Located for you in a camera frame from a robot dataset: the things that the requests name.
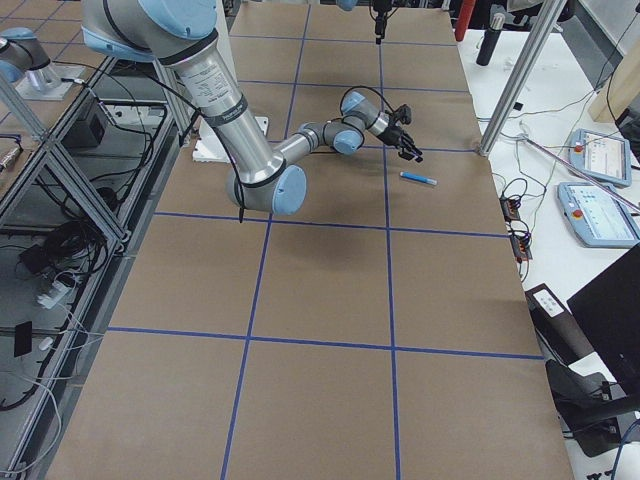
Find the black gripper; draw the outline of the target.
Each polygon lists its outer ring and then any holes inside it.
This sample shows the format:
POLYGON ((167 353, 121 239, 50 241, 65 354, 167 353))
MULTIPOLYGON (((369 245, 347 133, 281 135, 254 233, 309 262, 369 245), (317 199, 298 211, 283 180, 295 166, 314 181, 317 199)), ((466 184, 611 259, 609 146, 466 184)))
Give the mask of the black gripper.
POLYGON ((392 0, 371 0, 372 10, 377 14, 375 17, 375 43, 381 44, 386 33, 386 14, 393 9, 392 0))
POLYGON ((407 161, 423 161, 422 151, 415 145, 412 137, 398 125, 387 126, 377 138, 386 146, 398 149, 398 156, 407 161))

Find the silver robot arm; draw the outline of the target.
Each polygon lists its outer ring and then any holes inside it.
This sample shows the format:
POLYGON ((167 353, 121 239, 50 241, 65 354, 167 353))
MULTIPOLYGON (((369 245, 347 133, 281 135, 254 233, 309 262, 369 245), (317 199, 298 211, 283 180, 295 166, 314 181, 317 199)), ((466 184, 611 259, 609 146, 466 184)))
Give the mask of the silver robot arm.
MULTIPOLYGON (((341 10, 350 12, 361 4, 357 0, 336 0, 335 5, 341 10)), ((386 36, 386 28, 389 18, 397 10, 392 0, 368 0, 364 1, 368 13, 374 22, 375 43, 381 45, 386 36)))
POLYGON ((157 61, 178 75, 230 158, 226 190, 241 211, 296 213, 307 191, 299 161, 323 146, 351 155, 367 133, 406 160, 422 159, 404 129, 411 122, 410 107, 380 109, 360 87, 345 92, 337 120, 306 123, 271 145, 219 53, 213 1, 84 1, 81 6, 89 48, 129 61, 157 61))

